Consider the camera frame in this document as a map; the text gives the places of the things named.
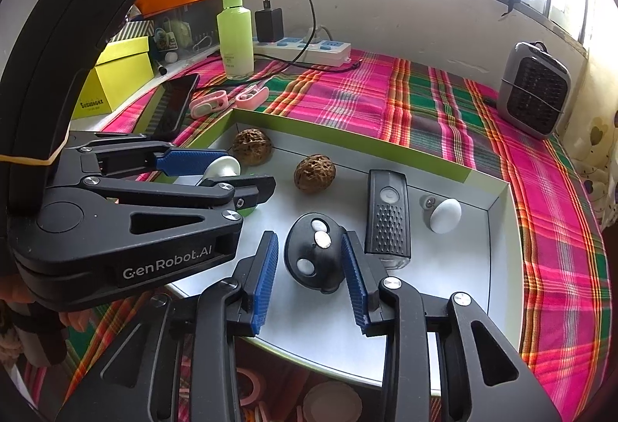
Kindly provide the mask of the white round knob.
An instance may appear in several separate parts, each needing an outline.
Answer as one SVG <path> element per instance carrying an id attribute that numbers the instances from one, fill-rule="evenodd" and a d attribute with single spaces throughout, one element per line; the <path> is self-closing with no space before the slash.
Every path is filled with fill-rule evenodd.
<path id="1" fill-rule="evenodd" d="M 425 222 L 433 233 L 450 233 L 461 221 L 462 205 L 455 198 L 438 199 L 436 196 L 426 196 L 421 204 Z"/>

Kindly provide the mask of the yellow shoe box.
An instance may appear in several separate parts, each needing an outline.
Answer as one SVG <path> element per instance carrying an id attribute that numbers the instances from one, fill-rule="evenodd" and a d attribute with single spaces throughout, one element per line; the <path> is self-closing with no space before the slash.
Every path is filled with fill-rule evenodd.
<path id="1" fill-rule="evenodd" d="M 71 119 L 113 112 L 153 77 L 147 37 L 108 43 L 89 72 Z"/>

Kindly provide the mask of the grey small heater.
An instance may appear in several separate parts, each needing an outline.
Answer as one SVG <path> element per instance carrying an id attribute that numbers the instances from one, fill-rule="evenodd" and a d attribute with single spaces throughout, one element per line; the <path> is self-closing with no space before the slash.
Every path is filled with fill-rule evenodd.
<path id="1" fill-rule="evenodd" d="M 507 59 L 496 109 L 515 128 L 545 140 L 562 117 L 570 90 L 569 70 L 543 42 L 518 42 Z"/>

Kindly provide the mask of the white power strip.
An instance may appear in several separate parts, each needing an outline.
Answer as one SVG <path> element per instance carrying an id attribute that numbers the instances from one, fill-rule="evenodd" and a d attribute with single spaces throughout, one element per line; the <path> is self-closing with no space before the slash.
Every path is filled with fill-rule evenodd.
<path id="1" fill-rule="evenodd" d="M 301 38 L 283 38 L 277 42 L 260 42 L 253 40 L 253 52 L 283 61 L 297 59 L 301 63 L 341 66 L 350 60 L 352 46 L 348 42 L 321 40 L 306 43 Z"/>

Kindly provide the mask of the green lotion bottle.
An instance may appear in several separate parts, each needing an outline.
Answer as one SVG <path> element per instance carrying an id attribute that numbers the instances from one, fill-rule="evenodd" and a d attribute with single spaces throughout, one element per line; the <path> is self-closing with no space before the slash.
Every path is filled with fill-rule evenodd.
<path id="1" fill-rule="evenodd" d="M 243 0 L 222 0 L 222 5 L 217 26 L 224 71 L 228 79 L 246 79 L 253 74 L 251 11 Z"/>

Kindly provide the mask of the pink flat clip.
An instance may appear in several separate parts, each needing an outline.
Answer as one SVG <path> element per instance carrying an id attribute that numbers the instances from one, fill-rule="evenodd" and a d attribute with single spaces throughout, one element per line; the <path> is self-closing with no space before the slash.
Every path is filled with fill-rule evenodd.
<path id="1" fill-rule="evenodd" d="M 225 110 L 228 105 L 228 93 L 225 90 L 216 90 L 191 101 L 190 115 L 192 119 L 201 119 L 206 115 Z"/>

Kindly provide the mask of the pink ring clip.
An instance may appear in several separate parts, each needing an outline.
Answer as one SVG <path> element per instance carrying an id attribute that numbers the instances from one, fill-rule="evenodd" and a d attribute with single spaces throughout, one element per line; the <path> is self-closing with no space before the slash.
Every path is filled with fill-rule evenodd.
<path id="1" fill-rule="evenodd" d="M 265 395 L 267 383 L 265 377 L 254 370 L 238 368 L 237 390 L 239 402 L 242 407 L 254 406 Z"/>

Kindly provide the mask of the black smartphone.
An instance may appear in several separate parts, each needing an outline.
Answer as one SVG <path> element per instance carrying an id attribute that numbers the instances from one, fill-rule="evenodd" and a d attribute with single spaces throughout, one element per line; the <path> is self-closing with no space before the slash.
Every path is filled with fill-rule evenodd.
<path id="1" fill-rule="evenodd" d="M 158 85 L 141 112 L 134 132 L 152 140 L 173 141 L 180 133 L 198 82 L 198 73 L 190 73 Z"/>

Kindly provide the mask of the pink green plaid cloth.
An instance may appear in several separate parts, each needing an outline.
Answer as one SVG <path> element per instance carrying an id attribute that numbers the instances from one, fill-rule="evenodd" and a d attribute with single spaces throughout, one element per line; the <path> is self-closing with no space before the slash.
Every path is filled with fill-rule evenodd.
<path id="1" fill-rule="evenodd" d="M 344 73 L 289 69 L 261 111 L 435 155 L 511 186 L 524 258 L 520 351 L 562 419 L 601 387 L 610 358 L 611 278 L 601 231 L 564 147 L 503 122 L 494 93 L 411 61 L 355 51 Z"/>

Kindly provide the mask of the black bike light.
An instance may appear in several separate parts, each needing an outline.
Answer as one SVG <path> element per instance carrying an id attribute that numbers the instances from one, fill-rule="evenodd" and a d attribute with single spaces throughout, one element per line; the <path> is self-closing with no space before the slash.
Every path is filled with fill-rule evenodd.
<path id="1" fill-rule="evenodd" d="M 369 172 L 365 252 L 380 259 L 387 270 L 412 260 L 411 219 L 406 177 L 398 172 Z"/>

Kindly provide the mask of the black charger plug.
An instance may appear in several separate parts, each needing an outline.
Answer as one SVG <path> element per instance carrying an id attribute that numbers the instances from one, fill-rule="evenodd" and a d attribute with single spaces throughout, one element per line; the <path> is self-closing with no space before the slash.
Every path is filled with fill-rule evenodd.
<path id="1" fill-rule="evenodd" d="M 283 11 L 263 9 L 255 13 L 256 39 L 261 43 L 277 42 L 284 38 Z"/>

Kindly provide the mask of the black oval key fob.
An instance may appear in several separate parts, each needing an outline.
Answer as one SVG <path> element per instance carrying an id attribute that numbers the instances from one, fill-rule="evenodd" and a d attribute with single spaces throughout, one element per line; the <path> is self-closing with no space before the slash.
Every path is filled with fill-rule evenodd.
<path id="1" fill-rule="evenodd" d="M 300 285 L 322 294 L 332 294 L 345 278 L 341 265 L 344 229 L 321 213 L 307 213 L 290 228 L 284 262 Z"/>

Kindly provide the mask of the green white spool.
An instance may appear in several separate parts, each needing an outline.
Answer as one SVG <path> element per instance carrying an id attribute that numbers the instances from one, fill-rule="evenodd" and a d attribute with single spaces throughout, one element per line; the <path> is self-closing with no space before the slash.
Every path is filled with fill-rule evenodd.
<path id="1" fill-rule="evenodd" d="M 236 191 L 234 198 L 221 205 L 214 205 L 213 209 L 229 208 L 237 211 L 241 216 L 248 217 L 255 210 L 255 206 L 248 206 L 243 195 L 248 194 L 250 187 L 256 187 L 251 180 L 247 181 L 241 175 L 241 165 L 232 156 L 224 155 L 215 159 L 204 171 L 200 180 L 196 183 L 197 187 L 213 187 L 215 184 L 224 183 L 225 178 Z"/>

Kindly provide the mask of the green white cardboard tray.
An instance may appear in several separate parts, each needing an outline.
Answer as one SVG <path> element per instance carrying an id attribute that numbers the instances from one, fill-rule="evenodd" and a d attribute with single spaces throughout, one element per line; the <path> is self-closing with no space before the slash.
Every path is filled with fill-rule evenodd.
<path id="1" fill-rule="evenodd" d="M 271 140 L 258 172 L 275 178 L 275 193 L 245 219 L 239 255 L 249 255 L 265 230 L 285 239 L 297 218 L 323 214 L 357 233 L 392 277 L 440 298 L 462 293 L 518 344 L 523 254 L 508 182 L 382 140 L 256 111 L 228 111 L 183 143 L 227 150 L 249 128 Z M 380 384 L 384 340 L 362 335 L 346 287 L 323 294 L 301 285 L 300 277 L 316 270 L 282 249 L 256 345 L 341 380 Z"/>

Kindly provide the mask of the heart pattern curtain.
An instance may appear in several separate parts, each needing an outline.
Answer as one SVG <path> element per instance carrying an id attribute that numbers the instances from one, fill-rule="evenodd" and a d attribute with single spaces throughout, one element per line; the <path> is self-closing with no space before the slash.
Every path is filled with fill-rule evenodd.
<path id="1" fill-rule="evenodd" d="M 599 226 L 617 221 L 617 72 L 589 59 L 560 136 Z"/>

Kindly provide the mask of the brown walnut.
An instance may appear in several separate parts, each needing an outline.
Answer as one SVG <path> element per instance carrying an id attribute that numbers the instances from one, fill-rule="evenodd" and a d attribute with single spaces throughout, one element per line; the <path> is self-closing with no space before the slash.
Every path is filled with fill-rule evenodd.
<path id="1" fill-rule="evenodd" d="M 305 157 L 293 173 L 294 185 L 305 194 L 327 190 L 336 177 L 333 161 L 326 155 L 313 154 Z"/>
<path id="2" fill-rule="evenodd" d="M 231 154 L 246 167 L 267 162 L 272 153 L 272 143 L 266 133 L 258 128 L 248 128 L 237 133 Z"/>

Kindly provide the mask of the striped green white box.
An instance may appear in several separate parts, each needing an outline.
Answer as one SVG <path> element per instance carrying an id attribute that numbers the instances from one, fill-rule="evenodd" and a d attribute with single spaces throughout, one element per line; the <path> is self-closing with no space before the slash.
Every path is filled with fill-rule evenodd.
<path id="1" fill-rule="evenodd" d="M 155 23 L 153 20 L 128 21 L 108 42 L 132 40 L 140 37 L 150 37 L 154 34 Z"/>

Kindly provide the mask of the small clear round container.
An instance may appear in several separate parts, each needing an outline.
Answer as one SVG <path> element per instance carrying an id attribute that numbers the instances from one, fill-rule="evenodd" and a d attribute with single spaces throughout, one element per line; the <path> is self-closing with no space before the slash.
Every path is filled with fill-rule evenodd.
<path id="1" fill-rule="evenodd" d="M 308 422 L 357 422 L 362 415 L 362 399 L 345 383 L 323 382 L 308 391 L 303 415 Z"/>

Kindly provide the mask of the pink open clip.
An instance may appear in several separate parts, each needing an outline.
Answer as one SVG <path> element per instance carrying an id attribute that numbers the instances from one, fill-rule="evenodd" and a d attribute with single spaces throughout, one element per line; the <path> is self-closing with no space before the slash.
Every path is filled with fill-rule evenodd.
<path id="1" fill-rule="evenodd" d="M 268 97 L 269 88 L 264 83 L 256 83 L 240 92 L 234 102 L 239 109 L 253 111 L 264 104 Z"/>

